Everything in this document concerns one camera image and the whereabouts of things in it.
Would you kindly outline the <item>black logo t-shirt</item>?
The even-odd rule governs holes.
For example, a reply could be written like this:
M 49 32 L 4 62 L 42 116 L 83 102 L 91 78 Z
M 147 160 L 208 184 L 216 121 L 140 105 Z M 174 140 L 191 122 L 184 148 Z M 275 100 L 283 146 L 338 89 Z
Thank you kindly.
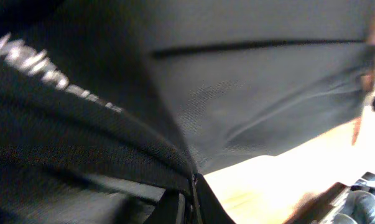
M 0 1 L 0 223 L 144 223 L 357 118 L 375 1 Z

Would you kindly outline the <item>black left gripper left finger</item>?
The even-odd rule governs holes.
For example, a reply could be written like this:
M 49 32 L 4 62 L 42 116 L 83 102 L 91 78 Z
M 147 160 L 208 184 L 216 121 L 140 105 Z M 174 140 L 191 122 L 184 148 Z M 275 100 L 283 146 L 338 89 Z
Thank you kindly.
M 166 190 L 144 224 L 184 224 L 186 198 L 174 190 Z

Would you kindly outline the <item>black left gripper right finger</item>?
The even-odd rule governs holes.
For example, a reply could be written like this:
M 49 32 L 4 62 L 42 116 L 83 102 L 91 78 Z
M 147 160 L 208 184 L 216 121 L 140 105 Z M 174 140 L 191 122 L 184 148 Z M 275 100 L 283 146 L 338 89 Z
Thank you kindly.
M 192 176 L 193 223 L 234 224 L 201 174 Z

